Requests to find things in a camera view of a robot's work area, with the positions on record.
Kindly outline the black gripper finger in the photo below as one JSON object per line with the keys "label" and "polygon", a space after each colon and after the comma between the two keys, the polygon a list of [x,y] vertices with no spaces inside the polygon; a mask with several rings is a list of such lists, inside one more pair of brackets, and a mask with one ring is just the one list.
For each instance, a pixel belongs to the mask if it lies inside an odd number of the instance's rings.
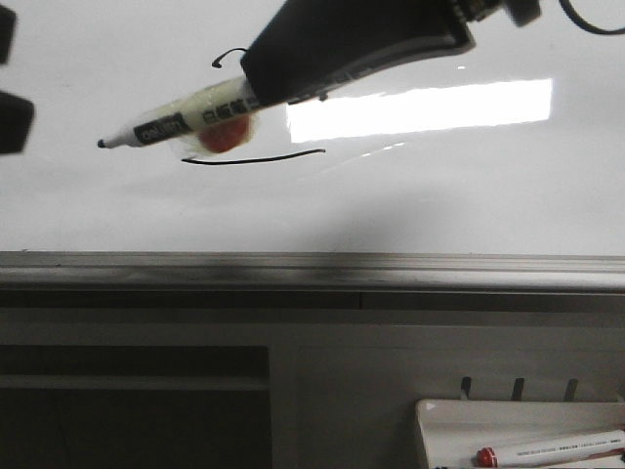
{"label": "black gripper finger", "polygon": [[295,104],[475,43],[460,1],[286,1],[240,64],[263,106]]}
{"label": "black gripper finger", "polygon": [[[1,65],[9,61],[18,22],[17,14],[1,6]],[[1,154],[23,151],[35,115],[32,101],[1,91]]]}

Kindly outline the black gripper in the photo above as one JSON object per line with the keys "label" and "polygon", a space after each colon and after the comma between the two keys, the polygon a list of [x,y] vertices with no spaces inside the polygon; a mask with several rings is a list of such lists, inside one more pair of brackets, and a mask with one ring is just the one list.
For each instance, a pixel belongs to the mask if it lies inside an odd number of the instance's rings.
{"label": "black gripper", "polygon": [[451,7],[460,21],[484,21],[503,11],[517,27],[525,27],[541,16],[538,0],[452,0]]}

